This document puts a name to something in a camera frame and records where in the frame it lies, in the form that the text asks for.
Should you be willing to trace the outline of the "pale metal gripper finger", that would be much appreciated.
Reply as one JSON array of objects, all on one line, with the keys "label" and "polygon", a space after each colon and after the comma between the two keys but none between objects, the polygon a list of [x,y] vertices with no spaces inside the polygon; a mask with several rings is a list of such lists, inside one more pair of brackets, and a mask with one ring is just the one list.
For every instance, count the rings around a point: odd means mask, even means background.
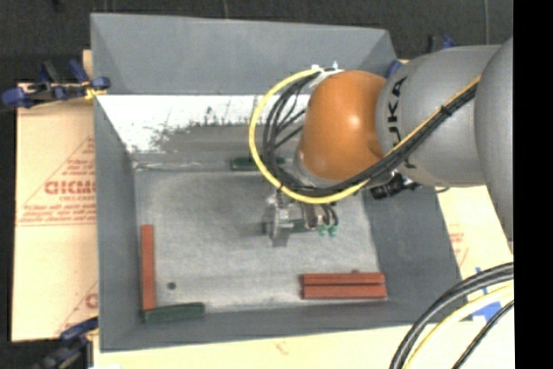
[{"label": "pale metal gripper finger", "polygon": [[276,223],[271,228],[271,243],[273,247],[286,247],[290,237],[290,224]]},{"label": "pale metal gripper finger", "polygon": [[276,194],[271,195],[265,201],[264,209],[264,234],[276,235],[277,234],[277,210],[278,210],[278,198]]}]

